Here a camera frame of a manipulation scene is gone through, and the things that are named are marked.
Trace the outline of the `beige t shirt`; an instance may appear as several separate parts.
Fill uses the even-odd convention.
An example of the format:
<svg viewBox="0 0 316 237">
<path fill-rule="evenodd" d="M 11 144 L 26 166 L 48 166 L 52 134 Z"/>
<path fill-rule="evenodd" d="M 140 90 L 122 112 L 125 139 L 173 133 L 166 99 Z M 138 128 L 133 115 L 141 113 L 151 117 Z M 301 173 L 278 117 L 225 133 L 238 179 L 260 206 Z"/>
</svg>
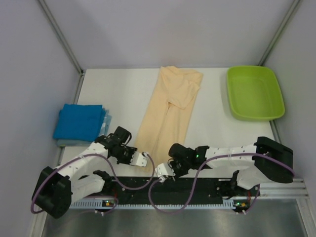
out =
<svg viewBox="0 0 316 237">
<path fill-rule="evenodd" d="M 153 159 L 146 172 L 168 161 L 174 143 L 184 143 L 202 78 L 203 73 L 192 69 L 160 68 L 135 141 L 138 151 Z"/>
</svg>

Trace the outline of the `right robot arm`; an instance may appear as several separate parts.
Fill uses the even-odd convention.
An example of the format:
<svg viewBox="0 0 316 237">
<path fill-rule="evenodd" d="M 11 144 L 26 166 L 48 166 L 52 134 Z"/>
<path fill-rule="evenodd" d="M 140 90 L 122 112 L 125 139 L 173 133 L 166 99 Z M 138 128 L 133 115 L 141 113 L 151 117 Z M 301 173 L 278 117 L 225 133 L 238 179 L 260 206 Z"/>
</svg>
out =
<svg viewBox="0 0 316 237">
<path fill-rule="evenodd" d="M 295 176 L 293 150 L 264 136 L 253 144 L 234 148 L 192 149 L 175 143 L 168 155 L 175 177 L 189 170 L 209 169 L 216 178 L 232 178 L 230 188 L 238 196 L 261 183 L 292 183 Z"/>
</svg>

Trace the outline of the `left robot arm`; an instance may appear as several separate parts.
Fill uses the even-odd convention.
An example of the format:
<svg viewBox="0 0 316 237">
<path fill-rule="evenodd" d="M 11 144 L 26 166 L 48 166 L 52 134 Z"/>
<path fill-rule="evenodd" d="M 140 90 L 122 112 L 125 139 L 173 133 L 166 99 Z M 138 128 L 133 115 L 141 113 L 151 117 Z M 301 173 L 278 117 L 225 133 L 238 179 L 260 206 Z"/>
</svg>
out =
<svg viewBox="0 0 316 237">
<path fill-rule="evenodd" d="M 131 164 L 137 148 L 127 146 L 131 133 L 119 126 L 105 136 L 99 136 L 82 153 L 56 168 L 44 168 L 32 195 L 31 212 L 46 212 L 62 217 L 74 202 L 93 193 L 108 195 L 112 184 L 100 165 L 115 157 L 119 163 Z"/>
</svg>

